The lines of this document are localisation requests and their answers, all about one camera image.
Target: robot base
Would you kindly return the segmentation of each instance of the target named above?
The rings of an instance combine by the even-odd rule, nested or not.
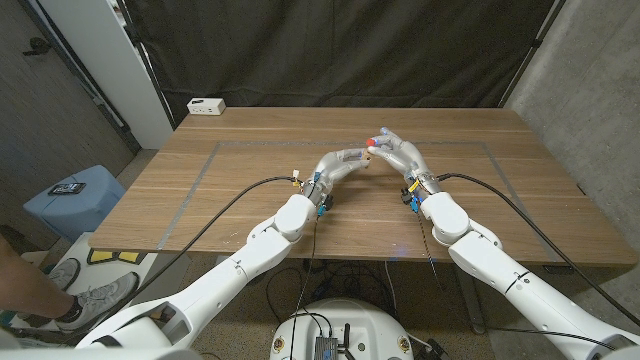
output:
[[[334,298],[317,301],[305,307],[310,313],[325,316],[333,327],[334,344],[344,343],[345,324],[349,324],[348,350],[353,359],[389,359],[412,360],[413,352],[405,329],[393,317],[379,308],[360,300]],[[320,328],[311,316],[302,315],[298,311],[296,321],[295,345],[293,360],[307,359],[350,359],[344,351],[316,354],[316,337],[320,337]],[[320,316],[315,316],[320,323],[324,337],[329,336],[329,325]],[[276,329],[271,343],[270,360],[290,360],[291,335],[293,320],[290,318]]]

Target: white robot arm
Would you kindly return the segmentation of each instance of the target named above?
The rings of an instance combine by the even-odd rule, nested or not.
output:
[[[538,330],[578,335],[616,348],[640,344],[639,336],[596,319],[503,252],[498,237],[471,220],[440,189],[413,144],[386,128],[381,133],[367,141],[369,152],[404,175],[409,190],[421,202],[420,210],[433,222],[433,237],[449,247],[451,258],[462,270],[503,294]],[[568,359],[599,359],[611,353],[593,342],[545,336]]]
[[[235,254],[181,292],[115,314],[77,347],[188,348],[249,281],[287,256],[305,224],[330,206],[333,182],[369,165],[363,153],[364,149],[350,149],[325,155],[304,183],[303,194],[292,195],[274,216],[256,226]]]

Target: black backdrop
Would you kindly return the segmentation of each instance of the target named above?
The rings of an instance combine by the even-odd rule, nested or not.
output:
[[[553,0],[129,0],[178,122],[228,106],[495,107]]]

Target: blue box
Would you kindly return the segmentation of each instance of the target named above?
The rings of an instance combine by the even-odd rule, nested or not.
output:
[[[56,184],[86,183],[78,194],[49,195]],[[125,193],[109,170],[96,165],[51,185],[23,207],[56,234],[75,242],[95,231]]]

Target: table top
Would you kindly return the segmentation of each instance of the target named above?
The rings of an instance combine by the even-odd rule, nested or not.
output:
[[[189,115],[90,239],[96,249],[176,252],[238,192],[300,170],[306,179],[330,151],[364,147],[389,127],[413,142],[436,174],[458,172],[509,196],[574,262],[632,265],[637,254],[522,119],[506,109],[227,108]],[[402,176],[384,160],[334,186],[318,222],[316,258],[451,261],[423,219],[400,201]],[[517,261],[561,259],[495,194],[463,179],[441,184],[469,216],[491,229]],[[239,200],[191,252],[230,254],[298,189],[272,182]],[[313,225],[289,257],[310,257]]]

